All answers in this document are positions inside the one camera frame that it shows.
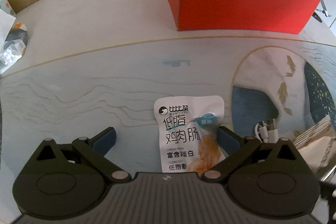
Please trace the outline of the white chicken sausage pouch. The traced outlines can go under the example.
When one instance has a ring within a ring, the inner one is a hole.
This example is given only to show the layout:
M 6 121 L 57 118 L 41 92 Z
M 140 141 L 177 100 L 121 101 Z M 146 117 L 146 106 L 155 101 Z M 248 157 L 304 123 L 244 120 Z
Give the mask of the white chicken sausage pouch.
M 220 96 L 177 96 L 154 103 L 164 173 L 196 172 L 199 176 L 225 159 L 217 143 L 224 119 Z

